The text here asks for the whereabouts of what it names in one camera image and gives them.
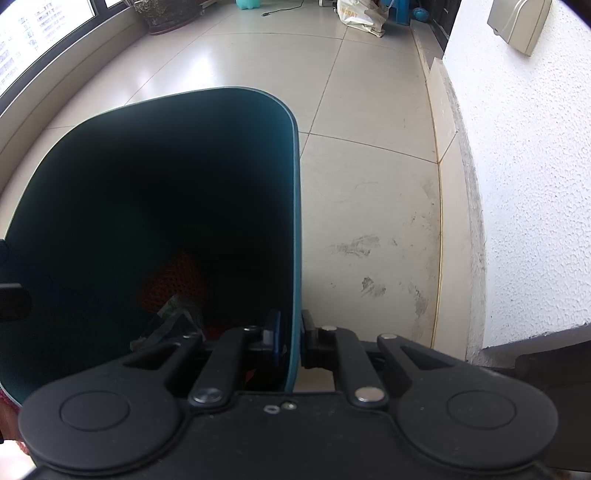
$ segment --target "window frame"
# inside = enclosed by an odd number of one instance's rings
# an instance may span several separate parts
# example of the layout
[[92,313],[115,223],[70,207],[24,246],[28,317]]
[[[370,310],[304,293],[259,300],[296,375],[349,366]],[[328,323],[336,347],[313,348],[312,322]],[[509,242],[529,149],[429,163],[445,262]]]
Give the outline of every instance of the window frame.
[[67,50],[84,35],[110,19],[113,15],[129,8],[124,1],[109,8],[105,0],[89,0],[89,3],[95,13],[94,16],[53,45],[12,82],[4,93],[0,95],[0,114],[4,113],[25,87],[63,51]]

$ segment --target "cable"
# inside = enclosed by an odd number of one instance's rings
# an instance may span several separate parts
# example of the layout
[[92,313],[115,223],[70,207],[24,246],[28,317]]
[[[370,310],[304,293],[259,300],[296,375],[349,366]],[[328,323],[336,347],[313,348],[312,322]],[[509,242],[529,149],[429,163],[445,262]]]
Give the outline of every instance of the cable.
[[262,16],[262,17],[266,17],[267,15],[271,15],[271,14],[274,14],[274,13],[276,13],[276,12],[284,12],[284,11],[287,11],[287,10],[295,10],[296,8],[299,8],[299,7],[301,7],[302,5],[304,5],[304,0],[301,0],[301,3],[300,3],[300,4],[299,4],[297,7],[291,7],[291,8],[280,8],[279,10],[273,10],[272,12],[265,12],[265,13],[263,13],[261,16]]

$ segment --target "circular black pad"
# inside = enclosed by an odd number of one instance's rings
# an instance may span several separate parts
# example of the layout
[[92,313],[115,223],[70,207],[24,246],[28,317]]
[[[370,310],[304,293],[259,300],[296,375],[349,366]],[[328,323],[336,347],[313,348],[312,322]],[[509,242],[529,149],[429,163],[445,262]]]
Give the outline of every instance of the circular black pad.
[[447,412],[456,422],[473,429],[497,429],[515,417],[511,400],[492,392],[471,391],[454,395]]
[[421,371],[396,421],[420,451],[457,468],[525,465],[551,442],[558,415],[534,387],[480,368]]
[[129,415],[129,404],[112,392],[85,392],[66,400],[61,406],[61,419],[83,432],[110,429]]
[[151,374],[107,364],[41,387],[18,420],[31,456],[74,474],[150,460],[180,424],[176,400]]

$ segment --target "white plastic bag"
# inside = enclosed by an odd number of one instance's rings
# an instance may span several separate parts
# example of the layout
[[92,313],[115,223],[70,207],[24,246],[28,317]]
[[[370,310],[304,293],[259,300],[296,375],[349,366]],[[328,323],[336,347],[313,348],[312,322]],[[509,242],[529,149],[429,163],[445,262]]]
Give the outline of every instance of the white plastic bag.
[[388,8],[376,5],[372,0],[337,0],[337,12],[341,22],[376,37],[384,34],[383,24],[388,19]]

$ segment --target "plastic bag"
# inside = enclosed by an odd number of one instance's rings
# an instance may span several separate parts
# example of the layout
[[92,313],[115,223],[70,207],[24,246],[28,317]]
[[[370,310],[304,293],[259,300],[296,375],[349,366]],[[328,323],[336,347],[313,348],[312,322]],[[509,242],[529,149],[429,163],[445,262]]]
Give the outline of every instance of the plastic bag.
[[142,335],[129,343],[129,348],[136,352],[180,336],[196,335],[203,335],[201,308],[192,300],[175,295],[150,320]]
[[384,34],[383,24],[388,19],[388,8],[376,5],[372,0],[337,0],[337,12],[341,22],[376,37]]

